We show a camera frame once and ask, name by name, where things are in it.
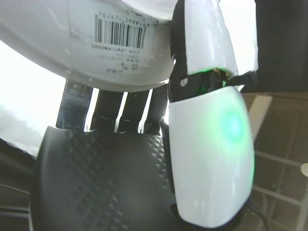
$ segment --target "barcode label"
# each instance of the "barcode label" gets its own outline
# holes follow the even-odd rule
[[[146,27],[116,22],[95,15],[95,42],[143,49]]]

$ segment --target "wire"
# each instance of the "wire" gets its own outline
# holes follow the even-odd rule
[[[253,201],[249,198],[246,201],[246,206],[249,208],[251,211],[253,211],[255,214],[257,214],[263,221],[263,224],[265,226],[266,231],[272,231],[272,228],[266,219],[265,215],[262,213],[262,211],[253,203]]]
[[[11,187],[11,186],[0,184],[0,188],[14,190],[16,192],[23,193],[23,194],[26,194],[26,195],[30,196],[29,192],[21,190],[21,189],[14,188],[14,187]]]

